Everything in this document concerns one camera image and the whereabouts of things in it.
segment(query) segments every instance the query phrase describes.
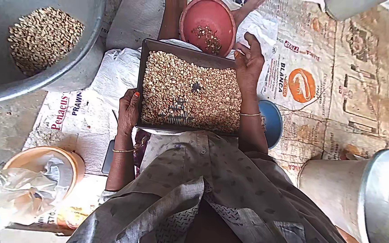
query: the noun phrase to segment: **debris in bowl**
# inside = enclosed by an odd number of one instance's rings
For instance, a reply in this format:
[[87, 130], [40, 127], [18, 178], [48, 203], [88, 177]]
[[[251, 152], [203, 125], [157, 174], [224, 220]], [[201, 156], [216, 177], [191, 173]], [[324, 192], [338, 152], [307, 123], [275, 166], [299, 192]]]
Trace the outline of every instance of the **debris in bowl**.
[[11, 55], [28, 76], [36, 75], [63, 59], [77, 44], [84, 25], [52, 7], [37, 9], [9, 27]]
[[221, 44], [220, 44], [220, 38], [215, 36], [215, 33], [217, 31], [213, 32], [210, 27], [207, 25], [205, 27], [198, 26], [197, 28], [194, 28], [192, 30], [192, 33], [197, 34], [197, 38], [204, 38], [205, 44], [207, 44], [207, 47], [205, 49], [210, 50], [212, 54], [218, 55]]

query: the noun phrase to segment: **plastic bag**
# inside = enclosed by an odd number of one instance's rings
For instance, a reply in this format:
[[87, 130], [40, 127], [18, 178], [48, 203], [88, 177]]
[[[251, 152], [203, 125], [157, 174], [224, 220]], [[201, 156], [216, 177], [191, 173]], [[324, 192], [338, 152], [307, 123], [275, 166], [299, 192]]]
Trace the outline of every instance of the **plastic bag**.
[[73, 170], [55, 152], [47, 153], [21, 168], [0, 170], [0, 218], [24, 225], [62, 201]]

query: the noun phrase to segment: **shrimp logo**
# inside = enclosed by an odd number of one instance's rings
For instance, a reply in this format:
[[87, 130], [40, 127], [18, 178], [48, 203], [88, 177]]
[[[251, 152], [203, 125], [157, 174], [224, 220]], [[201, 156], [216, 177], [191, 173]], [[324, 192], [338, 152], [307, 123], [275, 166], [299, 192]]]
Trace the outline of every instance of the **shrimp logo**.
[[305, 103], [315, 97], [315, 80], [311, 73], [302, 68], [295, 69], [289, 74], [288, 86], [294, 100], [300, 103]]

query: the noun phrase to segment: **woman's left hand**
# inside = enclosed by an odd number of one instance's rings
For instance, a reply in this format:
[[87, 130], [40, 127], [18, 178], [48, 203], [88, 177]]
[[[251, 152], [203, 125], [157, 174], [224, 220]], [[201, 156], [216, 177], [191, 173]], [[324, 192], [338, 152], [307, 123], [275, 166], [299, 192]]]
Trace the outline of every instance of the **woman's left hand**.
[[118, 133], [130, 135], [138, 122], [138, 102], [140, 94], [138, 89], [127, 90], [124, 97], [119, 100]]

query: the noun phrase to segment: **tray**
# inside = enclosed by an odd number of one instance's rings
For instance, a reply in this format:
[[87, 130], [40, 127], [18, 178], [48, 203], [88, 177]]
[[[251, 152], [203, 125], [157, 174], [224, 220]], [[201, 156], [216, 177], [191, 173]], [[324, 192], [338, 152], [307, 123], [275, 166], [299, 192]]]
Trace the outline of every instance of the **tray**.
[[[218, 69], [235, 68], [234, 60], [227, 59], [227, 58], [219, 58], [217, 56], [213, 56], [203, 52], [195, 51], [177, 45], [168, 44], [161, 41], [152, 40], [149, 38], [143, 40], [142, 42], [142, 53], [140, 55], [140, 68], [139, 68], [139, 78], [138, 78], [138, 92], [140, 93], [140, 100], [138, 103], [139, 117], [138, 117], [138, 123], [136, 124], [136, 127], [161, 130], [161, 131], [175, 131], [175, 132], [202, 130], [199, 128], [191, 128], [183, 125], [178, 125], [178, 119], [175, 119], [175, 124], [151, 125], [151, 124], [142, 123], [142, 119], [141, 119], [142, 101], [143, 101], [142, 84], [143, 84], [143, 76], [145, 75], [145, 69], [147, 68], [147, 60], [150, 51], [163, 51], [166, 53], [172, 53], [176, 55], [178, 58], [185, 60], [186, 62], [193, 63], [199, 67], [204, 67], [204, 68], [218, 68]], [[176, 100], [175, 102], [178, 102], [179, 105], [178, 107], [172, 107], [173, 109], [182, 108], [184, 105], [184, 101]], [[225, 133], [219, 131], [211, 131], [211, 132], [219, 136], [237, 136], [236, 133]]]

